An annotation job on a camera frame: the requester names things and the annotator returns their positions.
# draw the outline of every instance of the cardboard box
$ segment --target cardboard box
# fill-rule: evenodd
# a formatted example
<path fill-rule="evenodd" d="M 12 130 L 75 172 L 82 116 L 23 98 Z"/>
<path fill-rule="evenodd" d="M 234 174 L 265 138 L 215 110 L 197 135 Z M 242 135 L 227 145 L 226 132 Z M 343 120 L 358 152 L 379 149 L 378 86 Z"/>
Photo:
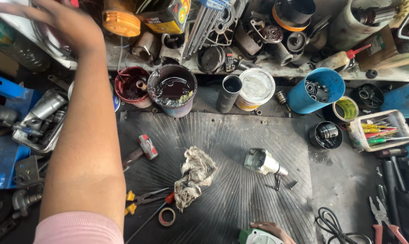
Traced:
<path fill-rule="evenodd" d="M 371 47 L 358 53 L 355 59 L 361 71 L 369 69 L 389 69 L 409 64 L 409 53 L 397 52 L 396 44 L 389 26 L 369 36 L 353 49 L 371 43 Z"/>

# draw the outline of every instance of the rubber mat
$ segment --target rubber mat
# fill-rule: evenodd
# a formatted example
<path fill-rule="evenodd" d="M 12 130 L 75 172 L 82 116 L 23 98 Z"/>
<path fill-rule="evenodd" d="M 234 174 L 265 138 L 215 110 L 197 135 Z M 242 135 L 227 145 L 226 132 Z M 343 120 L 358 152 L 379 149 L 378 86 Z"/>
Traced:
<path fill-rule="evenodd" d="M 156 215 L 130 243 L 237 243 L 239 231 L 250 222 L 269 221 L 281 226 L 298 244 L 316 243 L 311 196 L 310 166 L 305 124 L 301 119 L 245 115 L 189 113 L 173 119 L 163 113 L 121 113 L 118 124 L 122 158 L 139 147 L 137 137 L 147 134 L 158 157 L 141 157 L 125 172 L 127 190 L 136 195 L 169 187 L 179 180 L 184 152 L 197 146 L 217 164 L 211 186 L 176 212 L 172 226 L 163 227 Z M 289 175 L 282 177 L 279 192 L 272 174 L 261 175 L 243 166 L 249 148 L 265 148 Z M 290 186 L 298 181 L 292 190 Z M 162 204 L 139 205 L 125 217 L 127 240 Z"/>

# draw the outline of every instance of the red pliers handle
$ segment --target red pliers handle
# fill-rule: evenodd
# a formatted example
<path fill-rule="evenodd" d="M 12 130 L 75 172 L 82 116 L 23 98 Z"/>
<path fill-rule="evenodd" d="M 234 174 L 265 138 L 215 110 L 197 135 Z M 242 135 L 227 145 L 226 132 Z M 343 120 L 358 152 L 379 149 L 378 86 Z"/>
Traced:
<path fill-rule="evenodd" d="M 373 228 L 375 229 L 375 238 L 374 238 L 375 244 L 382 244 L 383 226 L 373 225 Z M 392 231 L 392 233 L 397 237 L 397 239 L 402 244 L 409 244 L 409 242 L 406 241 L 405 237 L 403 237 L 402 234 L 399 232 L 399 227 L 397 225 L 388 225 L 388 228 Z"/>

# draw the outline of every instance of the hand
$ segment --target hand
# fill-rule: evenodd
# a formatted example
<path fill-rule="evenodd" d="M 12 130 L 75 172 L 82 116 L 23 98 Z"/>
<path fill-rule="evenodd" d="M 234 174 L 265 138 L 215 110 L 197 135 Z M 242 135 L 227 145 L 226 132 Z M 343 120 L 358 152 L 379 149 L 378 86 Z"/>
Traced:
<path fill-rule="evenodd" d="M 13 14 L 45 22 L 58 29 L 64 41 L 79 55 L 87 52 L 105 53 L 102 31 L 87 14 L 73 9 L 70 0 L 32 0 L 39 8 L 16 3 L 0 3 L 0 13 Z"/>
<path fill-rule="evenodd" d="M 281 229 L 277 224 L 271 222 L 256 222 L 250 223 L 250 227 L 268 232 L 284 242 L 284 244 L 296 244 L 288 234 Z"/>

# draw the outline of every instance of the red hammer head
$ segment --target red hammer head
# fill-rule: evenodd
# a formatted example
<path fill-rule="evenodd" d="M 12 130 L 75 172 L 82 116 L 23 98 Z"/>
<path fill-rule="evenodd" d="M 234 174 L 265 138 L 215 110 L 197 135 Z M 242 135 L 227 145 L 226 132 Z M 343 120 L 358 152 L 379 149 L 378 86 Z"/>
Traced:
<path fill-rule="evenodd" d="M 156 148 L 153 146 L 152 141 L 146 134 L 138 136 L 137 141 L 148 159 L 153 159 L 158 156 L 158 151 L 156 151 Z"/>

